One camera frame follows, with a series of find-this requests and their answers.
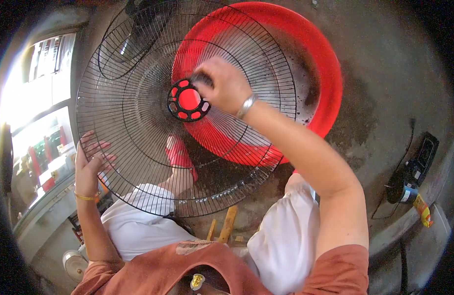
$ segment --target wooden stick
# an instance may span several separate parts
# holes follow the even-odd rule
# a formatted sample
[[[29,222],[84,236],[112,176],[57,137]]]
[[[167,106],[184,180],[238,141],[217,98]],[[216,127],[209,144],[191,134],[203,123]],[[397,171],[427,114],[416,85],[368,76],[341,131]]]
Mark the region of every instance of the wooden stick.
[[[224,226],[220,232],[218,239],[219,243],[227,243],[230,237],[230,233],[234,227],[235,217],[237,216],[238,206],[232,206],[227,210],[227,215],[225,216]]]
[[[217,224],[217,220],[215,218],[212,219],[212,223],[210,224],[210,229],[209,229],[209,233],[207,234],[206,241],[210,241],[212,239],[212,235],[214,234],[216,224]]]

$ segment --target fan grille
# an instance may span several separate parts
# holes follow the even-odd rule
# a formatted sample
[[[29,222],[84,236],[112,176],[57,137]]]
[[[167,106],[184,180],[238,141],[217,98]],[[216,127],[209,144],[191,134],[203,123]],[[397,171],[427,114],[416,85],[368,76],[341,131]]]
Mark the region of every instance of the fan grille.
[[[212,107],[195,122],[171,115],[172,85],[212,56],[242,70],[259,98],[295,119],[295,86],[276,41],[259,23],[211,1],[165,1],[119,14],[83,74],[78,132],[118,157],[106,173],[118,198],[156,215],[193,217],[223,210],[261,185],[281,161],[271,143],[243,121]],[[183,139],[199,180],[175,198],[153,186],[170,177],[168,136]]]

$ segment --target right hand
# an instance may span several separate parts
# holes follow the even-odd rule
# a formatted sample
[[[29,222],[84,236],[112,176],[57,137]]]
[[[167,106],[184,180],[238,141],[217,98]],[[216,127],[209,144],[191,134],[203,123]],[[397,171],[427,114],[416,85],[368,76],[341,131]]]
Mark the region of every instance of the right hand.
[[[253,91],[242,72],[226,62],[223,58],[215,56],[203,62],[194,72],[207,74],[214,83],[214,87],[203,82],[193,82],[199,94],[211,105],[236,115]]]

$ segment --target window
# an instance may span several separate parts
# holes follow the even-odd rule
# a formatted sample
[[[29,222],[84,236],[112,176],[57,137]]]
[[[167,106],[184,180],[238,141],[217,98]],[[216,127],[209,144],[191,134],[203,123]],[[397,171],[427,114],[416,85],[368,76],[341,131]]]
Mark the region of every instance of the window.
[[[29,81],[69,70],[74,39],[75,34],[67,34],[35,44],[30,63]]]
[[[40,41],[16,58],[2,93],[0,118],[11,132],[71,97],[71,60],[76,34]]]
[[[70,127],[70,74],[75,33],[26,48],[12,65],[2,92],[0,122],[11,126],[14,163],[12,224],[74,174]]]
[[[56,184],[74,173],[76,148],[68,107],[28,125],[12,138],[12,197],[18,214],[35,204]]]

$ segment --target silver bangle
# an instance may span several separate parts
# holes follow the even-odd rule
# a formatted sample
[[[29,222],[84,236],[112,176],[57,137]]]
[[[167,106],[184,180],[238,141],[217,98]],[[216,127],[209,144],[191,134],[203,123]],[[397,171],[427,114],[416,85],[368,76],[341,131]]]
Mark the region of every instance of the silver bangle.
[[[258,100],[258,95],[252,94],[250,95],[247,100],[243,103],[242,107],[238,110],[236,117],[238,119],[243,119],[245,114],[250,110],[251,106]]]

